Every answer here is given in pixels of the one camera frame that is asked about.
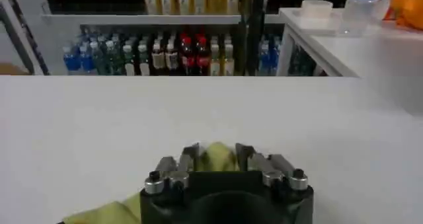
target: water bottle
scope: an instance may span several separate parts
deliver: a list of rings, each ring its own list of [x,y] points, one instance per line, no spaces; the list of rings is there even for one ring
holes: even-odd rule
[[[63,47],[63,60],[69,75],[79,75],[81,63],[78,56],[71,51],[71,47]]]
[[[339,33],[361,36],[371,22],[373,10],[379,0],[346,0]]]
[[[79,51],[81,52],[79,54],[79,59],[81,61],[82,68],[84,69],[84,72],[86,75],[96,75],[97,71],[95,69],[93,59],[91,58],[90,53],[88,52],[87,46],[81,46],[79,47]]]

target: yellow cloth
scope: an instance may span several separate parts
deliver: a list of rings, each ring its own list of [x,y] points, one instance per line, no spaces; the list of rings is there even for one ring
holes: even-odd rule
[[[199,171],[239,170],[235,154],[222,143],[211,144],[200,156]],[[112,202],[63,219],[65,224],[140,224],[139,193],[127,200]]]

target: soda bottle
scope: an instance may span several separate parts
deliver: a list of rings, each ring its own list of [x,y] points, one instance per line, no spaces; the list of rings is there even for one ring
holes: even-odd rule
[[[170,75],[178,75],[178,50],[174,48],[174,40],[169,40],[166,47],[166,66]]]
[[[105,57],[100,47],[98,46],[98,42],[91,42],[90,47],[91,57],[93,59],[94,66],[97,68],[97,73],[99,75],[109,75],[110,67],[106,66],[107,63],[105,63]]]
[[[78,75],[81,63],[76,54],[71,51],[71,47],[63,47],[63,60],[69,75]]]
[[[81,61],[81,65],[82,65],[82,68],[84,69],[85,74],[96,75],[97,71],[95,70],[93,59],[91,58],[91,55],[88,52],[88,47],[81,46],[79,48],[79,51],[80,51],[79,59]]]
[[[134,54],[132,53],[131,45],[124,46],[124,63],[125,63],[125,74],[135,75],[134,71]]]
[[[123,75],[123,62],[120,58],[119,51],[116,49],[113,41],[107,41],[107,59],[111,68],[112,75]]]
[[[195,75],[195,59],[191,48],[191,38],[183,38],[181,48],[182,64],[185,68],[186,75]]]
[[[200,37],[197,45],[197,65],[200,68],[200,75],[209,75],[210,51],[207,47],[205,37]]]
[[[216,43],[211,44],[210,75],[220,75],[219,45],[217,45],[217,41]]]
[[[142,76],[150,75],[149,58],[147,53],[147,45],[140,44],[138,46],[139,52],[139,70]]]

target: white shelf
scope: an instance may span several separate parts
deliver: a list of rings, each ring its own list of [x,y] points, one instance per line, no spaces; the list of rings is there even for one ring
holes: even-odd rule
[[[127,24],[238,24],[240,15],[42,15],[47,22],[74,22],[88,25]],[[279,15],[266,15],[265,23],[281,24]]]

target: store shelf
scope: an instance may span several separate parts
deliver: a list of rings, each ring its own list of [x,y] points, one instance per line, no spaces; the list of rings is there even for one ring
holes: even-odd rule
[[[95,25],[238,24],[240,15],[42,15],[47,22]],[[281,24],[279,15],[266,15],[266,23]]]

